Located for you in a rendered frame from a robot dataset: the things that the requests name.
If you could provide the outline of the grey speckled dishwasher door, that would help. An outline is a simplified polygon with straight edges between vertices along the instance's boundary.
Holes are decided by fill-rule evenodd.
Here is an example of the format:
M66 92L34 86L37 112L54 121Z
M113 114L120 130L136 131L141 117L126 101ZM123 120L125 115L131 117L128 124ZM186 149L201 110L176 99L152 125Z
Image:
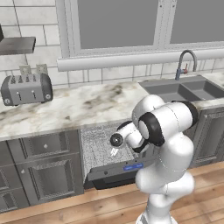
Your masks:
M112 146L109 139L119 125L117 122L80 131L84 176L87 176L92 168L133 160L137 156L127 145L119 149L114 157L111 156Z

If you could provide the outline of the dark grey dishwasher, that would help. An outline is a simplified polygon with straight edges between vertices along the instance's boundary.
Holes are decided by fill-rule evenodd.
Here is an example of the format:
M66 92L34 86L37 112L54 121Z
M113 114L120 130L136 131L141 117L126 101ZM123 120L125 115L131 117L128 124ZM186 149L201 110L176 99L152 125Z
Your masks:
M133 160L92 168L87 176L83 174L84 188L103 190L132 184L137 171L151 165L157 155L156 147L147 144Z

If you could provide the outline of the grey panelled cupboard door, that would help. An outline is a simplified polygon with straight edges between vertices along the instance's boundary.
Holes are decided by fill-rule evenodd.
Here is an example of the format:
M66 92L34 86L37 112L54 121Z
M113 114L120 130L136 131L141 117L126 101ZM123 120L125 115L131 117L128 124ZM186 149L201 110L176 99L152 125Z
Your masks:
M84 193L79 153L18 164L17 170L32 206Z

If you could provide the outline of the grey under-sink cupboard door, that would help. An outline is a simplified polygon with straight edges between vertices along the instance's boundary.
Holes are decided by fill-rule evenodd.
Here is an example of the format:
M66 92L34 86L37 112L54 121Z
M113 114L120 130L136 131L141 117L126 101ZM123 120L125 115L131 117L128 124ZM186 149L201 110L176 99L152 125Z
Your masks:
M194 155L190 168L220 162L224 157L224 107L200 112L194 131Z

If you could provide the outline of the wide grey drawer front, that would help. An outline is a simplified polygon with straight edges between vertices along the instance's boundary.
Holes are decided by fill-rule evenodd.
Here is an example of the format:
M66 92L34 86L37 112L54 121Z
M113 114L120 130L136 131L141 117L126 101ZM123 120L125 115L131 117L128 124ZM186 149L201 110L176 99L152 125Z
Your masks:
M80 151L79 132L77 130L14 139L10 140L8 145L16 163Z

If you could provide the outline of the grey double sink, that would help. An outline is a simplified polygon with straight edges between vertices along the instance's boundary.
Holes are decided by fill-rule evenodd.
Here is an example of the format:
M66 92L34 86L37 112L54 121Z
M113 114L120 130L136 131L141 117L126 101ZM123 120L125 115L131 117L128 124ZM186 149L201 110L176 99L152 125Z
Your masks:
M140 82L139 85L149 94L160 96L165 102L208 101L224 97L224 88L203 76L179 80L149 80Z

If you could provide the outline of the silver four-slot toaster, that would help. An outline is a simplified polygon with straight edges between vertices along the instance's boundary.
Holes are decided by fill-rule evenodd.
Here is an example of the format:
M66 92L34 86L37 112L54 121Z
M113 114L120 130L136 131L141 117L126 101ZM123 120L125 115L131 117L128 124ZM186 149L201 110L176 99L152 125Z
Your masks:
M50 102L53 99L51 79L45 73L7 76L1 86L1 96L5 106Z

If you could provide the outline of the narrow grey drawer front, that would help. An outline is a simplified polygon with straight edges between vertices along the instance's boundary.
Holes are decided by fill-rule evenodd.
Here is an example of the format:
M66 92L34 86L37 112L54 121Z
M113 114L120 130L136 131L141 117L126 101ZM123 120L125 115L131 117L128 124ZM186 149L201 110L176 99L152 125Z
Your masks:
M0 167L0 191L20 188L22 186L14 165Z
M29 205L23 188L0 192L0 214L25 208Z
M0 142L0 166L13 165L14 163L15 161L7 142Z

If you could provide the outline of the grey curved tap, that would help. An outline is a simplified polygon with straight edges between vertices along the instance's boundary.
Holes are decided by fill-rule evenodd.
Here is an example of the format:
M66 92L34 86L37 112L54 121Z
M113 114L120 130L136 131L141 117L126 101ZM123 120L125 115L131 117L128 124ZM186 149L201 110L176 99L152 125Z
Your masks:
M197 61L197 57L196 57L196 54L192 51L192 50L184 50L180 56L179 56L179 61L178 61L178 68L177 68L177 71L176 71L176 74L175 74L175 80L178 81L179 78L180 78L180 75L181 74L187 74L188 73L188 69L185 68L185 69L182 69L181 66L182 66L182 62L183 62L183 58L184 56L189 53L192 55L192 59L193 59L193 67L192 67L192 70L195 72L196 69L197 69L197 65L198 65L198 61Z

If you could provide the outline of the grey framed window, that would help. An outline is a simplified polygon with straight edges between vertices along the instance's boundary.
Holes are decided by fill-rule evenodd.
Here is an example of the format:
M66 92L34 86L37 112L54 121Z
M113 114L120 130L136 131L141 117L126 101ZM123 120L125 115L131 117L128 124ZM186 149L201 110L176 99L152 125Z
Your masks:
M60 71L224 58L224 0L55 0Z

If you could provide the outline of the steel extractor hood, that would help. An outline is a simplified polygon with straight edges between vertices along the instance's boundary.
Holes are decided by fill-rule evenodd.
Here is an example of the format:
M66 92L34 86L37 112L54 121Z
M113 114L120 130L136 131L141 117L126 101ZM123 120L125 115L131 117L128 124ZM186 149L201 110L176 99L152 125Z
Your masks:
M0 25L0 55L33 53L35 45L35 37L6 38Z

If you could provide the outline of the grey wall socket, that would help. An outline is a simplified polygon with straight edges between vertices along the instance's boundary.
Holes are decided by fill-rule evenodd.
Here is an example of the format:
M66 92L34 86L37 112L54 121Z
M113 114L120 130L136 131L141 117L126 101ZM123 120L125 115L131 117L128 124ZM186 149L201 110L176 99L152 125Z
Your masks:
M28 75L32 73L31 67L29 65L22 65L19 67L19 70L22 75Z
M36 65L36 70L38 74L48 74L47 64Z

